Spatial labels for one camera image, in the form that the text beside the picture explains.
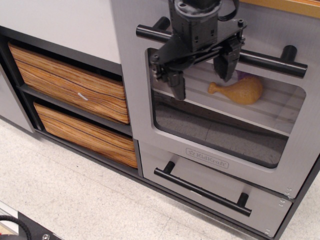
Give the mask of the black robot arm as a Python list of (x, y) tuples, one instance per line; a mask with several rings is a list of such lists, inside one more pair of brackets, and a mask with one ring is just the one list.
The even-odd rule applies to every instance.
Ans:
[(157, 81), (167, 83), (174, 97), (186, 98), (184, 70), (213, 59), (218, 76), (229, 81), (240, 58), (244, 44), (243, 29), (247, 23), (236, 19), (235, 10), (219, 15), (221, 0), (170, 0), (170, 39), (149, 59)]

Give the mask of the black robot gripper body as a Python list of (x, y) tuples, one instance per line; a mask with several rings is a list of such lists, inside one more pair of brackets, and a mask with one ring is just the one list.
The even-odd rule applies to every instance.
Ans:
[[(209, 42), (215, 43), (219, 22), (239, 20), (235, 18), (236, 11), (219, 16), (218, 7), (170, 7), (169, 10), (169, 27), (172, 27), (172, 33), (177, 31), (182, 35), (189, 50), (198, 50)], [(156, 78), (153, 66), (152, 73), (157, 81), (168, 83), (168, 78), (166, 81)]]

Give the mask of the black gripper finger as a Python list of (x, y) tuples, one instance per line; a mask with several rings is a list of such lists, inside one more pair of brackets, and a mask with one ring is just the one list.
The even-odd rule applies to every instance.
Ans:
[(238, 40), (226, 40), (222, 44), (219, 56), (214, 58), (214, 70), (224, 82), (228, 82), (232, 78), (240, 58), (240, 52), (241, 43)]
[(183, 101), (186, 98), (184, 73), (182, 71), (170, 72), (167, 78), (168, 86), (175, 99)]

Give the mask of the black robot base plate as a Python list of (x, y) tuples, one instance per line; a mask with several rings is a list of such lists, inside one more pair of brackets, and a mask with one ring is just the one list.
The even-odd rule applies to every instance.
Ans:
[(58, 235), (35, 222), (21, 212), (17, 212), (17, 218), (21, 220), (29, 229), (32, 240), (61, 240)]

